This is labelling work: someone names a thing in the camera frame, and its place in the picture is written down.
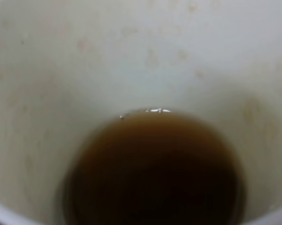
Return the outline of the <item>pale green plastic cup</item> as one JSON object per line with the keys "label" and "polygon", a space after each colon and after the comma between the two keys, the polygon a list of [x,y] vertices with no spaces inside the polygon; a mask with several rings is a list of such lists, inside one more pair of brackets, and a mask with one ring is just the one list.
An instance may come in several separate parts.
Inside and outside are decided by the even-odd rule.
{"label": "pale green plastic cup", "polygon": [[61,225],[86,136],[179,110],[233,144],[244,225],[282,225],[282,0],[0,0],[0,225]]}

